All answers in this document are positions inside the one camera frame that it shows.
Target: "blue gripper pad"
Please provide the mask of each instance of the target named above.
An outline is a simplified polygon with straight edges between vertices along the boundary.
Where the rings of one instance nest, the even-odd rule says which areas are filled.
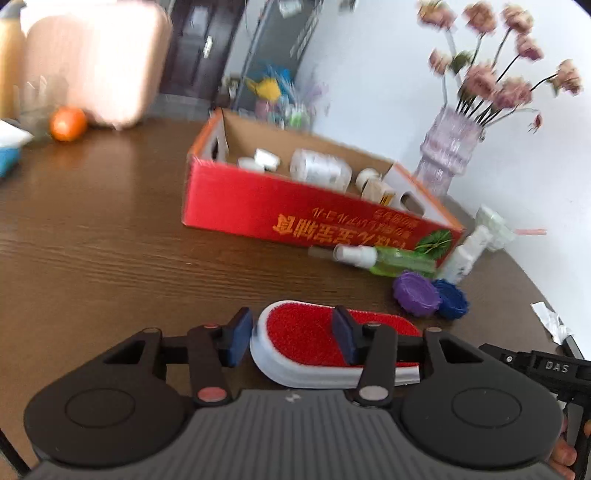
[[[228,348],[228,364],[225,367],[237,366],[248,348],[252,334],[252,312],[250,309],[240,309],[230,323],[233,324],[234,331]]]
[[[331,326],[333,336],[339,344],[345,362],[349,365],[359,365],[355,341],[353,340],[353,330],[349,326],[349,322],[336,309],[333,309]]]

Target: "pink flower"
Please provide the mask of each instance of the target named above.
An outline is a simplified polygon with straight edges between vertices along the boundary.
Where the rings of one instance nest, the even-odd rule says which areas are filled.
[[[418,19],[424,24],[449,30],[456,21],[456,14],[449,9],[445,2],[420,2],[419,6]]]
[[[470,67],[462,89],[484,100],[492,100],[496,95],[496,78],[492,66],[481,63]]]
[[[479,34],[484,35],[495,31],[495,14],[487,2],[477,2],[473,5],[468,5],[464,9],[464,15],[468,18],[468,25]]]
[[[536,45],[533,38],[527,35],[517,35],[517,53],[520,57],[536,61],[544,58],[544,52]]]
[[[445,71],[451,62],[452,58],[448,55],[442,55],[438,49],[433,50],[429,57],[431,68],[439,75],[445,74]]]
[[[526,82],[522,77],[512,77],[504,81],[493,104],[497,110],[503,110],[503,108],[515,108],[530,102],[531,83]]]
[[[534,26],[534,17],[519,5],[507,4],[502,15],[505,18],[505,25],[517,33],[528,34]]]
[[[570,59],[565,60],[558,66],[558,72],[556,77],[552,79],[552,84],[557,93],[561,88],[568,90],[573,95],[578,95],[583,90],[579,71]]]

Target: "gray floor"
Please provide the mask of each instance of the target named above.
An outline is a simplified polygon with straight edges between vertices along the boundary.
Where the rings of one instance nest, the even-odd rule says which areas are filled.
[[[205,121],[209,118],[209,102],[198,98],[159,93],[147,116],[177,120]]]

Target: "hand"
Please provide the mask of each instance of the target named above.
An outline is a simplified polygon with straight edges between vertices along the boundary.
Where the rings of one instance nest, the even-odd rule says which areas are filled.
[[[566,418],[564,422],[562,422],[562,430],[561,432],[566,432],[566,427],[568,425],[568,421]],[[589,420],[584,427],[584,433],[588,437],[591,434],[591,420]],[[552,450],[552,455],[550,456],[550,460],[548,463],[550,466],[556,470],[560,475],[562,475],[565,480],[574,480],[574,472],[569,468],[574,464],[574,461],[577,459],[577,451],[574,447],[571,447],[564,436],[561,435],[554,445],[554,450]]]

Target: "white tissue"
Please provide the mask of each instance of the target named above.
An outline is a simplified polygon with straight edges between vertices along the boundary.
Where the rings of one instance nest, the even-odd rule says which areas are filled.
[[[531,308],[542,322],[542,325],[544,325],[544,328],[552,335],[554,343],[562,345],[564,339],[573,334],[572,330],[560,321],[558,314],[550,310],[543,301],[532,303]]]
[[[33,136],[26,130],[13,127],[0,120],[0,148],[19,148],[28,144]]]

